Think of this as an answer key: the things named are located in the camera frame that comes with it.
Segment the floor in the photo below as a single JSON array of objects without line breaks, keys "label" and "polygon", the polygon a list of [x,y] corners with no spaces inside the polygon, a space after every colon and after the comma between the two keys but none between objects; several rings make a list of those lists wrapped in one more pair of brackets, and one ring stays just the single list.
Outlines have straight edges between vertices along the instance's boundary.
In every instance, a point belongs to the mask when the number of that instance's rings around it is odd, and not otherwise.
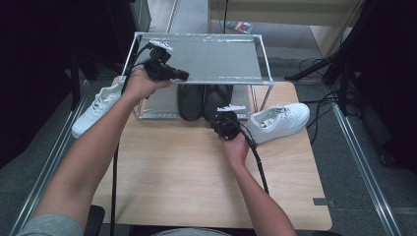
[{"label": "floor", "polygon": [[[221,32],[219,22],[208,23],[205,18],[206,0],[149,0],[149,9],[153,18],[151,31],[207,32],[209,25],[212,32]],[[263,35],[276,81],[283,81],[284,76],[294,75],[314,63],[314,60],[305,59],[321,58],[309,27],[252,24],[252,33]],[[228,29],[226,33],[237,32]],[[109,86],[116,76],[105,68],[100,71],[98,81],[85,82],[83,86],[83,106],[71,112],[71,97],[64,100],[25,153],[0,169],[0,235],[8,235],[15,223],[22,220],[20,212],[25,212],[27,206],[34,206],[32,201],[39,198],[35,194],[36,188],[42,186],[38,181],[42,179],[38,178],[39,174],[44,173],[42,168],[59,164],[60,156],[74,141],[68,128],[90,105],[94,95],[102,87]],[[337,89],[337,85],[325,87],[320,73],[294,85],[299,100],[303,102],[320,100],[329,89]],[[317,103],[311,103],[309,107],[311,117],[315,117]],[[320,114],[326,110],[328,113],[320,117],[319,126],[312,126],[308,131],[311,138],[316,129],[318,131],[312,148],[333,222],[330,231],[346,236],[417,235],[417,176],[407,169],[382,165],[378,148],[361,119],[340,118],[331,104],[323,107]],[[364,173],[363,165],[369,165],[370,172]],[[369,179],[374,179],[377,185],[370,186]],[[380,192],[383,198],[375,199],[373,191]],[[380,200],[387,201],[399,232],[387,230],[379,214]],[[117,225],[116,235],[129,235],[129,230],[127,225]],[[297,231],[298,235],[312,233]],[[108,225],[103,225],[100,235],[109,235]]]}]

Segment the sneaker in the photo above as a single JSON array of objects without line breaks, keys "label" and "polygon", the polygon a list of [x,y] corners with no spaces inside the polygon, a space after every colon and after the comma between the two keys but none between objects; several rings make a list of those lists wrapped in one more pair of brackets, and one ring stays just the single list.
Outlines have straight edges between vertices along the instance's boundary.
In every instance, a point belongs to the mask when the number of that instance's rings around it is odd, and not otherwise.
[{"label": "sneaker", "polygon": [[95,100],[87,111],[74,123],[72,134],[78,138],[99,118],[101,118],[110,107],[119,99],[123,83],[117,83],[112,87],[102,88],[95,96]]},{"label": "sneaker", "polygon": [[309,120],[310,110],[306,104],[278,104],[250,116],[246,127],[258,143],[290,136],[302,130]]}]

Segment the gray sleeve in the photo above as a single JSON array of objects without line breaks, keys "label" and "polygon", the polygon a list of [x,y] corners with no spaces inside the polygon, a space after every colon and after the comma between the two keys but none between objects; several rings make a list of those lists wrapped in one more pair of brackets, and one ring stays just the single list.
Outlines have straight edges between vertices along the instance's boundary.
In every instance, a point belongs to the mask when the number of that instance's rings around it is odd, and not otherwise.
[{"label": "gray sleeve", "polygon": [[83,228],[74,219],[60,214],[44,214],[28,221],[17,236],[83,236]]}]

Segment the person's left hand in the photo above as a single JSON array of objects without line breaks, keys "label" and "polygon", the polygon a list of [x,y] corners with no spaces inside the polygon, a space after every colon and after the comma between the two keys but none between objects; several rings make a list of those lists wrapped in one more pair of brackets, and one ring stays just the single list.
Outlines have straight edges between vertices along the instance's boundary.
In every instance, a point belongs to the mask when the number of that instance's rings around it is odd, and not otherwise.
[{"label": "person's left hand", "polygon": [[144,69],[134,69],[123,96],[129,97],[137,104],[141,99],[148,98],[157,89],[166,88],[171,85],[171,81],[155,82],[151,80]]}]

